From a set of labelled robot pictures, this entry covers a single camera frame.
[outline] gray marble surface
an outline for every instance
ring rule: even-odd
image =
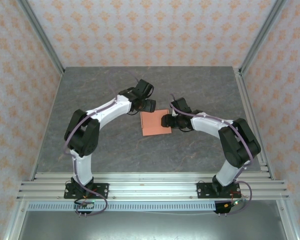
[[[223,119],[246,118],[231,67],[127,67],[139,79],[154,85],[156,109],[167,109],[184,97],[191,109]],[[53,106],[41,148],[37,172],[72,172],[72,160],[63,155],[64,134],[77,109],[94,109],[116,93],[134,87],[125,67],[67,67]],[[203,132],[142,136],[140,115],[123,115],[107,124],[92,155],[93,172],[217,172],[225,157],[220,140]],[[247,171],[259,171],[258,161]]]

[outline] wall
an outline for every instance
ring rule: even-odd
[[[0,1],[0,239],[30,176],[59,82],[16,0]]]
[[[275,0],[30,0],[64,67],[240,67]]]
[[[300,224],[300,0],[288,0],[244,77],[267,155]]]

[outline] metal floor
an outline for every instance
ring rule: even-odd
[[[77,109],[96,108],[113,98],[106,78],[113,67],[67,67],[55,99],[41,148],[37,172],[72,172],[64,156],[64,134]],[[109,78],[118,93],[136,81],[122,71]],[[168,109],[184,97],[191,109],[223,119],[246,118],[232,67],[127,67],[154,85],[156,109]],[[123,115],[100,132],[92,155],[93,172],[217,172],[225,160],[220,140],[203,132],[177,129],[172,134],[142,136],[140,116]],[[258,161],[247,171],[259,171]]]
[[[286,240],[276,201],[252,201],[241,213],[29,211],[20,240]]]

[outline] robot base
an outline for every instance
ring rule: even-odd
[[[212,182],[198,182],[196,184],[198,199],[235,199],[241,198],[239,183],[230,184],[220,192],[216,192]]]
[[[108,183],[94,183],[94,179],[85,185],[86,188],[104,196],[106,199],[108,198],[109,193],[109,184]],[[86,190],[82,189],[82,187],[71,178],[71,182],[65,185],[64,190],[64,199],[84,199],[89,196],[89,199],[100,199],[101,197],[86,192]]]

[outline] orange sponge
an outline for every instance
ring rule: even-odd
[[[156,110],[154,112],[141,112],[141,128],[143,136],[171,134],[171,127],[161,126],[161,118],[169,114],[168,109]]]

